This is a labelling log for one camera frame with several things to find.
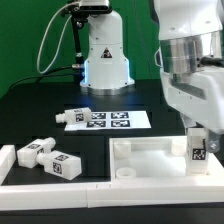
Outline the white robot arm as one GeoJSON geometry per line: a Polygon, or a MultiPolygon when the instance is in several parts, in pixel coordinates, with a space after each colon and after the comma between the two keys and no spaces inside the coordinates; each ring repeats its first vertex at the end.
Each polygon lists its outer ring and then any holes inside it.
{"type": "MultiPolygon", "coordinates": [[[[187,128],[206,130],[205,147],[220,149],[224,134],[224,56],[222,0],[149,0],[151,17],[159,25],[160,67],[165,99],[182,114],[187,128]]],[[[108,0],[83,0],[89,14],[89,54],[83,89],[113,94],[134,84],[123,54],[122,19],[108,0]]]]}

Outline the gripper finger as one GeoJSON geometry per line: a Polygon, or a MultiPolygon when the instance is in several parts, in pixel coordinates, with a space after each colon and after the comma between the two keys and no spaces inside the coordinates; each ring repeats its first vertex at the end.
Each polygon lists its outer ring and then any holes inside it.
{"type": "Polygon", "coordinates": [[[206,149],[210,153],[216,153],[220,150],[220,136],[212,131],[207,132],[206,149]]]}

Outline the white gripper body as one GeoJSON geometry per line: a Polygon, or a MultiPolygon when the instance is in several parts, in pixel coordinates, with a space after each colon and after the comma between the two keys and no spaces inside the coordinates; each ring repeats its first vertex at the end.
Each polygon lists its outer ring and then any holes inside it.
{"type": "Polygon", "coordinates": [[[175,82],[163,70],[160,77],[169,106],[212,132],[224,134],[224,68],[204,67],[188,76],[187,83],[175,82]]]}

